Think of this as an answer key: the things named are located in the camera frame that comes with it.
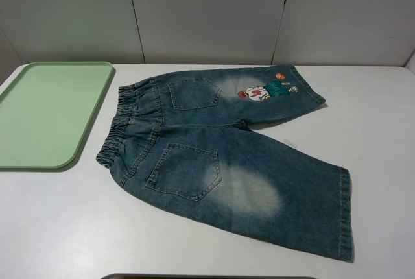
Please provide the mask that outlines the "green plastic tray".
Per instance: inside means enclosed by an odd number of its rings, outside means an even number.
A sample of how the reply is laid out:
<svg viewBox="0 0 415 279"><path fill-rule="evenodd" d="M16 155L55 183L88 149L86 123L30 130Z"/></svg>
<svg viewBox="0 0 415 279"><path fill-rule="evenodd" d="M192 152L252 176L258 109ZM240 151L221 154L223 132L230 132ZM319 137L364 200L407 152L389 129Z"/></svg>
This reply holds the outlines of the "green plastic tray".
<svg viewBox="0 0 415 279"><path fill-rule="evenodd" d="M35 62L1 93L1 169L61 169L80 150L114 74L108 62Z"/></svg>

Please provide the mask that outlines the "children's blue denim shorts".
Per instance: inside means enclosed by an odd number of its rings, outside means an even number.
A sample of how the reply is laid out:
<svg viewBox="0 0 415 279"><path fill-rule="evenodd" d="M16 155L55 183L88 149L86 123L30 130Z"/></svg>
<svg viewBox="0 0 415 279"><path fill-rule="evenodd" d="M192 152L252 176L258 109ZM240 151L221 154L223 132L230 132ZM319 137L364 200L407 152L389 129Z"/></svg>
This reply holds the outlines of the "children's blue denim shorts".
<svg viewBox="0 0 415 279"><path fill-rule="evenodd" d="M122 86L97 162L161 210L351 262L351 178L251 129L325 103L293 66L178 71Z"/></svg>

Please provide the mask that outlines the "clear tape strip on table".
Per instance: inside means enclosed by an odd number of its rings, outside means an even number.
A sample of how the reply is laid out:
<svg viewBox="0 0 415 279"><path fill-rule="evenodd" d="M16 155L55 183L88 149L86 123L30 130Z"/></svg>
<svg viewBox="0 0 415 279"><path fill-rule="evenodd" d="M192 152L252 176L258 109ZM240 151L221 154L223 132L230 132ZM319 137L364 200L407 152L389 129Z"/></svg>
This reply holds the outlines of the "clear tape strip on table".
<svg viewBox="0 0 415 279"><path fill-rule="evenodd" d="M291 142L291 141L289 141L287 139L284 139L283 140L283 143L285 143L286 145L288 145L288 146L290 146L292 148L297 148L297 144L295 144L295 143L293 143L293 142Z"/></svg>

